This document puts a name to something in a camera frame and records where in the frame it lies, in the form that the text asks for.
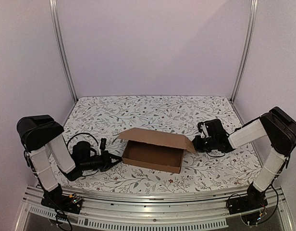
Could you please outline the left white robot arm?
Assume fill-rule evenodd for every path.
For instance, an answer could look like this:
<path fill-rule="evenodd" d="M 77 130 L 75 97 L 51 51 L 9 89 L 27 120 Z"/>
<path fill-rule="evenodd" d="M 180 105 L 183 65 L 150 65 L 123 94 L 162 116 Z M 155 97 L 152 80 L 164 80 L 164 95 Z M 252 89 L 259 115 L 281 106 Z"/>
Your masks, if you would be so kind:
<path fill-rule="evenodd" d="M 84 172 L 105 172 L 122 161 L 120 156 L 106 150 L 106 139 L 102 138 L 95 149 L 87 141 L 79 141 L 73 149 L 63 137 L 64 128 L 49 115 L 35 115 L 21 118 L 16 125 L 25 151 L 27 165 L 37 177 L 42 189 L 49 192 L 46 199 L 55 208 L 66 204 L 65 197 L 56 190 L 56 180 L 50 157 L 53 157 L 59 171 L 69 180 L 84 177 Z"/>

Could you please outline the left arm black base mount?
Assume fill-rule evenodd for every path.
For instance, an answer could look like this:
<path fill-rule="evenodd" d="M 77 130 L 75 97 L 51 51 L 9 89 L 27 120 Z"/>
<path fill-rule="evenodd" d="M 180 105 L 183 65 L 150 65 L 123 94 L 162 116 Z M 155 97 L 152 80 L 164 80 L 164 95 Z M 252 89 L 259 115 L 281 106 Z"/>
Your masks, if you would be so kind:
<path fill-rule="evenodd" d="M 60 187 L 57 187 L 51 192 L 44 191 L 43 199 L 41 200 L 42 206 L 74 214 L 80 214 L 82 204 L 82 196 L 75 193 L 63 195 Z"/>

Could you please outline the brown cardboard box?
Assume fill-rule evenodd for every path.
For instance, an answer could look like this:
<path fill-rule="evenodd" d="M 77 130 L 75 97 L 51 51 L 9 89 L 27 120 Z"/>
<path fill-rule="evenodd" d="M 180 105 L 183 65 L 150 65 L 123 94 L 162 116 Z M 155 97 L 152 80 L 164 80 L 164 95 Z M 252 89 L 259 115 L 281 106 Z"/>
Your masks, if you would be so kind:
<path fill-rule="evenodd" d="M 182 134 L 142 128 L 121 132 L 118 139 L 127 140 L 122 155 L 125 164 L 179 174 L 184 152 L 195 153 L 193 143 Z"/>

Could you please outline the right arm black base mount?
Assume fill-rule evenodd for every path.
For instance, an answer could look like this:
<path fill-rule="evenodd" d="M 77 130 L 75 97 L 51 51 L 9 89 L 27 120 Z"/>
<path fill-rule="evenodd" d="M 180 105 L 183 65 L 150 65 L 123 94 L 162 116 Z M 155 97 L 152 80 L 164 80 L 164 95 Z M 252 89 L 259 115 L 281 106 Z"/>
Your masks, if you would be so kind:
<path fill-rule="evenodd" d="M 268 202 L 264 192 L 248 192 L 245 196 L 232 194 L 226 201 L 229 214 L 247 212 L 241 216 L 241 220 L 247 226 L 257 226 L 263 216 L 267 215 Z"/>

